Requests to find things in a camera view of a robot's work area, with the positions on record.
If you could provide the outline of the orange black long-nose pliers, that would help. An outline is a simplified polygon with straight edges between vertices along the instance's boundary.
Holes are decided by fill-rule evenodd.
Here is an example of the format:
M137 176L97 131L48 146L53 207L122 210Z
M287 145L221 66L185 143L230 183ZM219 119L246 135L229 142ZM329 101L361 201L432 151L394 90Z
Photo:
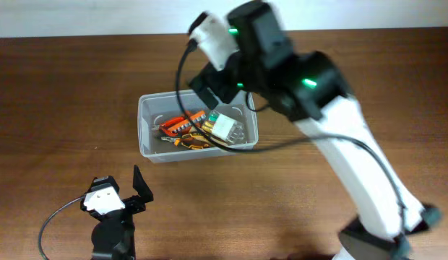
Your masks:
M189 150L202 150L211 148L209 141L201 134L191 133L182 136L162 136L162 141L170 142L177 147L184 147Z

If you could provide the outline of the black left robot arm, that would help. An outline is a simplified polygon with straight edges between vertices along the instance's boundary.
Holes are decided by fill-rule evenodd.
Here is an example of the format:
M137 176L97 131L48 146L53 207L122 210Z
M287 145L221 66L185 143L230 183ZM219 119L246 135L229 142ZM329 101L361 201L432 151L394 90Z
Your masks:
M154 196L137 165L133 168L132 185L137 193L121 199L113 176L94 178L82 196L80 209L98 221L91 234L92 259L136 258L133 216L144 212Z

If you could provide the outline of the orange perforated plastic bar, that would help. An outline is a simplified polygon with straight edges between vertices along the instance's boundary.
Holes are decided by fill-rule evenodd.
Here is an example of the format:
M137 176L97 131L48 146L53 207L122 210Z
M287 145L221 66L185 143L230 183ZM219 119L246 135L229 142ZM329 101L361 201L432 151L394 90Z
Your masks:
M206 113L201 110L195 114L192 114L189 116L190 120L185 118L182 121L179 121L178 123L170 126L167 128L167 130L173 134L183 134L188 132L193 124L195 124L197 127L201 126L201 122L206 119Z

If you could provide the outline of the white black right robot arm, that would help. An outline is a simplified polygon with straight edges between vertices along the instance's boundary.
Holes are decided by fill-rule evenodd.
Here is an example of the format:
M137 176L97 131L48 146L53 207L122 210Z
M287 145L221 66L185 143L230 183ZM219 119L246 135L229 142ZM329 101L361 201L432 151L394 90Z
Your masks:
M261 95L314 143L356 205L339 232L338 259L407 259L409 235L425 232L440 210L418 201L392 168L334 62L320 51L296 53L266 1L249 1L225 20L209 12L191 24L187 51L208 63L190 88L208 108L239 92Z

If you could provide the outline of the orange scraper with wooden handle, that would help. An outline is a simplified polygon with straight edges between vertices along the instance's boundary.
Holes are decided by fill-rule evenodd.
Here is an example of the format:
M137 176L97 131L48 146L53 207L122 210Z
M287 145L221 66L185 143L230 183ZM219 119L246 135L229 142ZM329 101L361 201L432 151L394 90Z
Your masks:
M194 132L193 136L195 139L197 139L200 142L205 142L211 146L214 146L214 143L219 144L219 145L223 145L223 146L228 146L228 144L226 142L223 142L220 139L214 138L213 136L210 136L209 134L205 133L205 134L200 134L198 132Z

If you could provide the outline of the clear box of coloured bits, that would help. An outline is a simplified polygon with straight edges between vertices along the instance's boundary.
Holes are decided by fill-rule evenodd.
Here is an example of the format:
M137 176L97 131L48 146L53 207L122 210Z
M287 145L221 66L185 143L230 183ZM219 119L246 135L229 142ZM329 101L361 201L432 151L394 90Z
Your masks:
M244 125L216 110L212 110L202 124L202 130L229 144L235 144L245 138Z

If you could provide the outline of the clear plastic storage container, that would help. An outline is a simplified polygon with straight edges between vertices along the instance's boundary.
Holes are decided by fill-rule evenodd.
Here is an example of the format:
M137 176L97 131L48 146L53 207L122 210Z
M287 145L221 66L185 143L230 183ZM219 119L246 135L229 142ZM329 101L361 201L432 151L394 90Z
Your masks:
M244 92L240 92L231 103L220 102L215 108L215 110L244 125L245 137L233 145L235 148L251 149L259 141L257 114L246 107L253 104L251 96L247 97ZM217 147L191 150L161 140L160 137L163 134L155 127L180 115L181 111L174 91L143 95L139 99L138 139L139 150L143 157L153 163L169 163L230 154Z

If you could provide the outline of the red handled side cutters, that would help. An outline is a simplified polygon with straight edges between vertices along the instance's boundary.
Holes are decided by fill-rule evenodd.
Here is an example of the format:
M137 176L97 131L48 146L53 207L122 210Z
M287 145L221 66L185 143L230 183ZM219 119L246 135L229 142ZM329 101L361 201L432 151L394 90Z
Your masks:
M162 134L165 134L168 137L177 137L178 134L170 130L170 127L182 122L185 118L183 116L177 116L171 118L159 125L155 125L152 127L153 131L159 131Z

